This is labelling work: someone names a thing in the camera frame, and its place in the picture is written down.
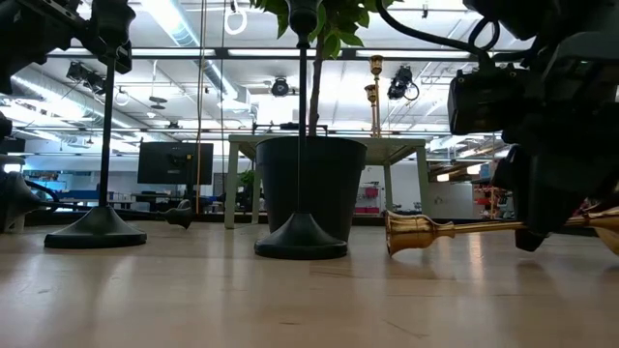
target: black plant pot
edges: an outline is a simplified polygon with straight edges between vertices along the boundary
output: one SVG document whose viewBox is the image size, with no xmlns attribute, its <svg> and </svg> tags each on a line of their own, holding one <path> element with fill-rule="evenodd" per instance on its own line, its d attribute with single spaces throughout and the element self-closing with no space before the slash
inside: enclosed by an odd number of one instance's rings
<svg viewBox="0 0 619 348">
<path fill-rule="evenodd" d="M 297 207 L 298 137 L 269 139 L 257 145 L 271 232 L 284 225 Z M 322 229 L 348 241 L 367 147 L 353 140 L 308 137 L 304 190 L 306 206 Z"/>
</svg>

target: black pole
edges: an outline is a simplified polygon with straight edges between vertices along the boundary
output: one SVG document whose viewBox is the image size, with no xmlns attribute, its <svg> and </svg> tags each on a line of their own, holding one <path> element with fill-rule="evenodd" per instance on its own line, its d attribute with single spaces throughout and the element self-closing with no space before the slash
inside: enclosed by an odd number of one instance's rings
<svg viewBox="0 0 619 348">
<path fill-rule="evenodd" d="M 105 112 L 103 115 L 103 147 L 101 151 L 101 178 L 99 180 L 99 206 L 107 206 L 107 181 L 109 179 L 109 143 L 112 138 L 112 107 L 114 105 L 114 74 L 116 49 L 107 52 L 107 78 L 105 79 Z"/>
<path fill-rule="evenodd" d="M 306 149 L 308 140 L 306 138 L 306 120 L 308 113 L 308 49 L 301 47 L 301 63 L 299 64 L 299 163 L 297 174 L 297 212 L 307 213 L 305 205 L 305 170 L 306 170 Z"/>
</svg>

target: plant stem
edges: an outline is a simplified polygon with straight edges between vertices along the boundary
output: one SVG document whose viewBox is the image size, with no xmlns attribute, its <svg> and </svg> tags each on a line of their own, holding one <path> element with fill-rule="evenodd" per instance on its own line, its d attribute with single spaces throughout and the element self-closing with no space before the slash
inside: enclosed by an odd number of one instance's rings
<svg viewBox="0 0 619 348">
<path fill-rule="evenodd" d="M 311 99 L 309 100 L 309 136 L 316 136 L 316 126 L 318 125 L 318 103 L 320 97 L 320 76 L 322 75 L 322 54 L 325 47 L 324 29 L 318 33 L 316 38 L 316 58 L 313 61 L 313 83 L 311 84 Z"/>
</svg>

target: computer monitor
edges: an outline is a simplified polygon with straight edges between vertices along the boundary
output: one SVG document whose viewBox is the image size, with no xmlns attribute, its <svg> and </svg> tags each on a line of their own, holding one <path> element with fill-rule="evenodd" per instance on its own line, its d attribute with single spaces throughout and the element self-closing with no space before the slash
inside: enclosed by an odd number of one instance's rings
<svg viewBox="0 0 619 348">
<path fill-rule="evenodd" d="M 195 144 L 145 142 L 139 150 L 139 184 L 195 185 Z M 213 184 L 213 144 L 200 144 L 200 185 Z"/>
</svg>

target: red object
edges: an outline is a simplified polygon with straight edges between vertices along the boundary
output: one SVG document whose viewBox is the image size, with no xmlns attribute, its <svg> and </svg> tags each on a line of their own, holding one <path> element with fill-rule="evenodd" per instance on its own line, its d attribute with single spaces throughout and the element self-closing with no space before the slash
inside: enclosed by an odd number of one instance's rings
<svg viewBox="0 0 619 348">
<path fill-rule="evenodd" d="M 378 197 L 378 188 L 366 188 L 366 197 L 368 198 Z"/>
<path fill-rule="evenodd" d="M 479 205 L 489 205 L 490 204 L 490 199 L 489 198 L 477 198 L 475 200 L 475 203 L 477 203 Z"/>
</svg>

